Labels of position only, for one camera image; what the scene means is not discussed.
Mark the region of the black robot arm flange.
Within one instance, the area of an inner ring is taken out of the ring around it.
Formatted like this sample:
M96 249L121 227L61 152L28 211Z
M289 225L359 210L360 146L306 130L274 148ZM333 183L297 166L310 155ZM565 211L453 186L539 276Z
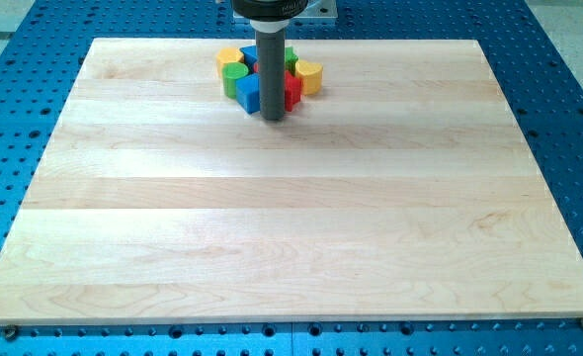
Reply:
M248 20L278 22L305 10L308 0L231 0L232 9Z

